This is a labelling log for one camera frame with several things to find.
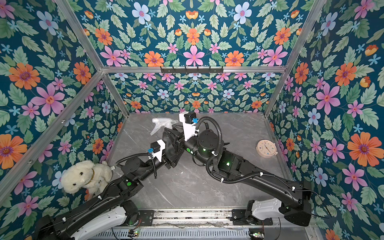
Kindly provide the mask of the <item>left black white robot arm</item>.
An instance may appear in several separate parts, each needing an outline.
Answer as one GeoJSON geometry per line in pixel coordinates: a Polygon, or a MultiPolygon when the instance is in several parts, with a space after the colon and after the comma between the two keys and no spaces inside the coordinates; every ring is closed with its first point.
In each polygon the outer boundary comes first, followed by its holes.
{"type": "Polygon", "coordinates": [[[184,136],[166,130],[159,142],[151,143],[146,153],[117,161],[123,175],[106,185],[88,202],[56,217],[37,222],[35,240],[88,240],[120,225],[138,225],[142,217],[131,198],[142,188],[142,180],[157,175],[158,168],[174,167],[184,152],[184,136]]]}

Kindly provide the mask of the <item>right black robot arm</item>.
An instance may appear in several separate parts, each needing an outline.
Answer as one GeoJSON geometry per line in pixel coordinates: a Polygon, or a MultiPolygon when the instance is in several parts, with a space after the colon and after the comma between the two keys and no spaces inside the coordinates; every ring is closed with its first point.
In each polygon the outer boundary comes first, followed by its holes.
{"type": "Polygon", "coordinates": [[[184,149],[194,163],[200,162],[208,175],[226,184],[246,184],[272,196],[265,201],[250,200],[243,221],[258,225],[272,218],[307,227],[312,218],[312,191],[305,181],[294,182],[269,173],[225,147],[220,125],[211,117],[197,118],[196,113],[181,113],[184,149]]]}

